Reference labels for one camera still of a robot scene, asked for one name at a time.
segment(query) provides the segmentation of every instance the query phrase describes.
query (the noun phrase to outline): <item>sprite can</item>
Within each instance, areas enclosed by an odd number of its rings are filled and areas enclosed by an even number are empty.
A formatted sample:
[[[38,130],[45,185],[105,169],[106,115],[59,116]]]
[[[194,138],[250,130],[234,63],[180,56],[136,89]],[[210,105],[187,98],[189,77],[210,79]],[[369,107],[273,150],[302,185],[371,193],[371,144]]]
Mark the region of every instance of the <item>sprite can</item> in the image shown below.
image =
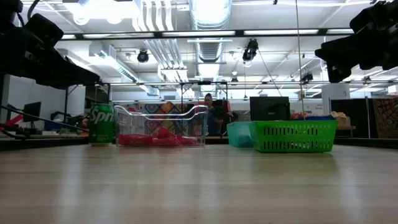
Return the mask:
[[[90,110],[91,144],[112,144],[114,133],[113,114],[111,105],[93,105]]]

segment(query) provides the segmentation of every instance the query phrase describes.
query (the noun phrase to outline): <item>metal frame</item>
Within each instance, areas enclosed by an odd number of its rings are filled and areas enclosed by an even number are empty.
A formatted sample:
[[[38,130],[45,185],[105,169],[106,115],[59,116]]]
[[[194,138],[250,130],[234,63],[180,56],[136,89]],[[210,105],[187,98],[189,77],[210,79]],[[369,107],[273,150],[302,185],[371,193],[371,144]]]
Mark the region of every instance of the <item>metal frame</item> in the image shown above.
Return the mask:
[[[328,81],[311,81],[312,85],[322,85],[322,84],[390,84],[390,83],[398,83],[398,80],[372,80],[372,81],[343,81],[339,83],[330,83]],[[172,86],[172,85],[187,85],[187,84],[197,84],[197,85],[212,85],[212,84],[220,84],[220,85],[301,85],[301,82],[292,82],[292,81],[275,81],[275,82],[147,82],[147,83],[110,83],[111,86],[139,86],[139,85],[158,85],[158,86]]]
[[[295,31],[283,34],[281,31]],[[329,30],[351,30],[350,28],[306,28],[301,37],[328,37],[328,36],[347,36],[349,32],[328,32]],[[317,30],[316,33],[305,33],[306,30]],[[178,31],[145,31],[145,32],[98,32],[98,33],[69,33],[67,38],[60,41],[79,41],[79,40],[148,40],[148,39],[193,39],[193,38],[232,38],[232,37],[297,37],[297,29],[249,29],[249,30],[178,30]]]

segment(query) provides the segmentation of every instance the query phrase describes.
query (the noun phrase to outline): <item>hanging camera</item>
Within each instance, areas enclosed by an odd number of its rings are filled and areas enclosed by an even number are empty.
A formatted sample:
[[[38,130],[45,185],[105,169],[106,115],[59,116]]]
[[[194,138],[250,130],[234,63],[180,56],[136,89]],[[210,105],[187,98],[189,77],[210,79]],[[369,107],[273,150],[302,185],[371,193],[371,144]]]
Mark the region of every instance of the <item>hanging camera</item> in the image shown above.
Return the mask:
[[[259,44],[257,43],[257,39],[250,39],[248,46],[244,49],[244,53],[242,59],[244,62],[249,62],[253,60],[256,56],[256,50],[259,48]]]
[[[138,60],[140,63],[148,62],[149,56],[148,56],[148,53],[147,53],[147,52],[148,52],[147,49],[141,49],[141,50],[139,51],[137,60]]]

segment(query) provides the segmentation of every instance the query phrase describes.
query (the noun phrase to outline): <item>table surface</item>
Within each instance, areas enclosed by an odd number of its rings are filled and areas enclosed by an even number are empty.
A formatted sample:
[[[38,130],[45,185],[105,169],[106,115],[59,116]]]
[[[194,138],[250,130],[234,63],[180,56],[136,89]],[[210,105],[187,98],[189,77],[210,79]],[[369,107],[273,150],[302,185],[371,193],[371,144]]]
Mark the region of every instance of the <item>table surface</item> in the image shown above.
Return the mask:
[[[355,130],[356,126],[337,126],[337,130]]]
[[[0,152],[0,223],[395,223],[398,151]]]

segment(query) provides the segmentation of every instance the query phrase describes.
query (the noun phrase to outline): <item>cable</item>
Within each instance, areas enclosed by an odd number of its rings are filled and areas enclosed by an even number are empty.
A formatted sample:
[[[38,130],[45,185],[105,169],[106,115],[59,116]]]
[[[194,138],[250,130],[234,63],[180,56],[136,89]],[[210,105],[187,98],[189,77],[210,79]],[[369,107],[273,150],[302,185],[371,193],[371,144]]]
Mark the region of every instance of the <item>cable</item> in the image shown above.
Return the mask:
[[[62,125],[62,126],[68,127],[68,128],[72,128],[72,129],[77,129],[77,130],[80,130],[80,131],[88,132],[87,130],[85,130],[83,128],[78,128],[78,127],[75,127],[75,126],[72,126],[72,125],[69,125],[69,124],[64,124],[64,123],[61,123],[61,122],[56,122],[56,121],[52,121],[52,120],[49,120],[49,119],[40,118],[38,116],[34,116],[34,115],[31,115],[31,114],[23,113],[23,112],[18,111],[18,110],[14,110],[12,108],[8,108],[7,106],[0,105],[0,108],[5,109],[5,110],[9,110],[9,111],[17,113],[17,114],[22,114],[24,116],[28,116],[28,117],[31,117],[31,118],[36,118],[36,119],[39,119],[39,120],[42,120],[42,121],[48,121],[48,122],[51,122],[51,123],[54,123],[54,124],[59,124],[59,125]]]
[[[301,83],[302,80],[302,75],[303,73],[301,72],[301,48],[300,48],[300,32],[299,32],[299,6],[297,5],[297,0],[296,1],[296,20],[297,20],[297,42],[298,42],[298,65],[300,66],[300,98],[301,98],[301,105],[303,109],[303,119],[305,121],[305,114],[304,114],[304,98],[303,98],[303,85]]]
[[[265,61],[264,61],[264,59],[263,59],[263,57],[262,57],[260,51],[259,51],[259,55],[260,55],[260,57],[261,57],[262,63],[264,64],[264,66],[265,66],[265,68],[266,68],[266,70],[267,70],[267,73],[268,73],[269,77],[271,78],[271,81],[272,81],[273,84],[275,85],[276,90],[278,90],[279,95],[282,96],[282,94],[281,94],[280,91],[279,91],[278,86],[276,85],[274,79],[272,78],[271,72],[269,72],[269,70],[268,70],[268,67],[267,67],[267,65],[266,65],[266,63],[265,63]]]
[[[29,20],[32,17],[32,12],[33,9],[35,9],[37,3],[39,3],[40,0],[35,0],[32,5],[29,7],[29,10],[27,11],[27,19]]]
[[[21,22],[21,26],[24,27],[25,26],[24,18],[22,18],[22,16],[19,13],[17,13],[17,17],[19,19],[19,22]]]
[[[243,72],[244,72],[244,97],[243,98],[247,98],[248,96],[246,96],[246,66],[243,66]]]

